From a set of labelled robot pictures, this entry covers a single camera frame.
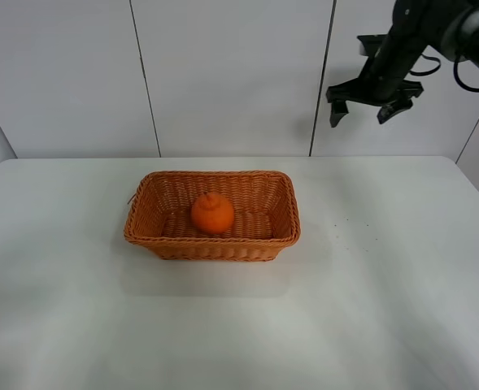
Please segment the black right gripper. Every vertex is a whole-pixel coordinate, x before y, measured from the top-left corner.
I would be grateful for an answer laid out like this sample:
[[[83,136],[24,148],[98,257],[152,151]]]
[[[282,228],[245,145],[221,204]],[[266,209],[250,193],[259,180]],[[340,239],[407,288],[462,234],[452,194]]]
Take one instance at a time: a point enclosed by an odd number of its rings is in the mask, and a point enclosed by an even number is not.
[[[412,100],[402,98],[418,98],[423,93],[420,82],[406,79],[424,51],[422,39],[391,34],[360,35],[357,39],[367,57],[362,71],[356,78],[330,86],[326,91],[331,103],[332,128],[348,114],[346,102],[382,106],[377,119],[379,124],[384,124],[412,108]]]

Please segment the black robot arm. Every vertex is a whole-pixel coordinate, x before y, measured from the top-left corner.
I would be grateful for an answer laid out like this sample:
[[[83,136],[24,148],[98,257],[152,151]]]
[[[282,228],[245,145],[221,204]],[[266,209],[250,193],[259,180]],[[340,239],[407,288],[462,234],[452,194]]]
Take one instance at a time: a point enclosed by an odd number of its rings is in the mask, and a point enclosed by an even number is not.
[[[367,58],[362,71],[326,91],[332,127],[348,114],[348,102],[379,107],[380,124],[411,109],[424,89],[407,76],[427,47],[453,63],[460,88],[479,93],[459,77],[463,61],[479,68],[479,1],[397,1],[388,33],[358,39]]]

